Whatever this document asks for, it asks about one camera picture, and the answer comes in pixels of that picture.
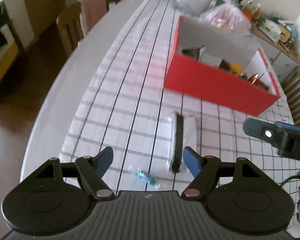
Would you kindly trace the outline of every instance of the checkered tablecloth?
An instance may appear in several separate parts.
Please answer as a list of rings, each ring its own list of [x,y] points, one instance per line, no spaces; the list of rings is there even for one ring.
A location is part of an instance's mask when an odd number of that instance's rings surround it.
[[[280,158],[270,144],[245,135],[242,125],[248,115],[163,89],[180,14],[173,8],[172,0],[145,0],[135,11],[101,65],[96,66],[64,141],[61,161],[95,156],[111,146],[114,161],[103,180],[114,192],[178,190],[181,193],[193,177],[186,169],[177,175],[168,170],[171,118],[177,111],[196,117],[196,151],[200,155],[214,155],[227,162],[245,157],[277,183],[295,175],[300,162]],[[281,98],[258,118],[293,123],[279,82],[278,86]],[[138,169],[157,177],[160,187],[139,179],[135,175]],[[219,184],[229,180],[220,179]],[[67,182],[77,185],[74,179]],[[291,181],[284,186],[295,203],[299,185],[299,181]]]

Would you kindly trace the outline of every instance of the dining table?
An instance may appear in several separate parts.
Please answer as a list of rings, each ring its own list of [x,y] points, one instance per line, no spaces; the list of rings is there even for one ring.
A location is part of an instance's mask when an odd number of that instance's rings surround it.
[[[164,89],[178,18],[173,0],[123,0],[91,30],[68,59],[48,93],[32,130],[22,181],[50,157],[61,162],[114,151],[103,181],[121,190],[176,190],[194,179],[181,165],[169,170],[175,113],[195,118],[196,149],[224,162],[245,157],[277,184],[295,175],[300,161],[282,158],[269,143],[247,136],[247,118],[293,124],[287,98],[271,67],[280,98],[258,117]],[[144,172],[156,183],[137,176]],[[220,178],[218,186],[232,177]],[[76,179],[67,183],[78,185]],[[283,187],[295,203],[299,180]]]

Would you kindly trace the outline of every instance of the pink towel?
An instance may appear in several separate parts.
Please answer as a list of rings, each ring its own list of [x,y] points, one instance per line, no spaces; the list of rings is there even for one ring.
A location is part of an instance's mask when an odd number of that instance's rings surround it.
[[[107,13],[106,0],[81,0],[82,32],[86,36]]]

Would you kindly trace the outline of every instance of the wooden floor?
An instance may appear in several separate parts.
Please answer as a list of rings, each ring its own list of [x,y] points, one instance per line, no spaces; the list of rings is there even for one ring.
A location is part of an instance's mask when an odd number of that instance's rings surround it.
[[[0,208],[5,195],[19,183],[32,126],[65,62],[57,26],[52,25],[15,62],[0,85]],[[0,209],[0,238],[7,232]]]

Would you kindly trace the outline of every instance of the cardboard box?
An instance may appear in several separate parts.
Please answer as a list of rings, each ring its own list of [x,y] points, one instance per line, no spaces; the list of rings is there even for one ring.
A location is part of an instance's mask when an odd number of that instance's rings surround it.
[[[204,53],[214,59],[241,64],[248,77],[263,74],[260,80],[270,88],[269,91],[182,54],[183,49],[203,46]],[[274,77],[267,70],[268,65],[260,45],[250,36],[241,36],[180,16],[164,87],[258,116],[280,97]]]

